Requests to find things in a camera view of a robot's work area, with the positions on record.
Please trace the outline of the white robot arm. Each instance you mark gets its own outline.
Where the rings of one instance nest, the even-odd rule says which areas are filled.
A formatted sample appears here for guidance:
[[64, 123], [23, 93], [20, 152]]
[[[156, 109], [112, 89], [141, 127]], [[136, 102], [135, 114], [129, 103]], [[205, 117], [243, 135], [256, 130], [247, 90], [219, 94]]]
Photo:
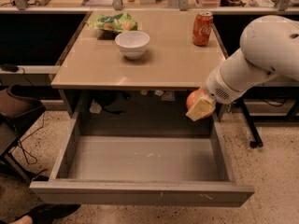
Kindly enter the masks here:
[[193, 121], [205, 119], [216, 104], [230, 104], [250, 88], [278, 76], [299, 80], [299, 22], [262, 16], [243, 30], [239, 49], [188, 96], [186, 116]]

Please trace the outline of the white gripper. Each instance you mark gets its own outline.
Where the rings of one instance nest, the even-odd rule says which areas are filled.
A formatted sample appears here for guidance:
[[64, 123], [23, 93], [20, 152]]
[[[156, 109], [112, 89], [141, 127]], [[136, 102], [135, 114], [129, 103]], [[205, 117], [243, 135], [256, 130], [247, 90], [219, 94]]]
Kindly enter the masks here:
[[[230, 104], [237, 100], [241, 93], [232, 90], [221, 77], [221, 68], [217, 66], [207, 77], [204, 87], [209, 95], [220, 104]], [[186, 116], [192, 121], [209, 117], [215, 110], [215, 103], [201, 97], [187, 101]]]

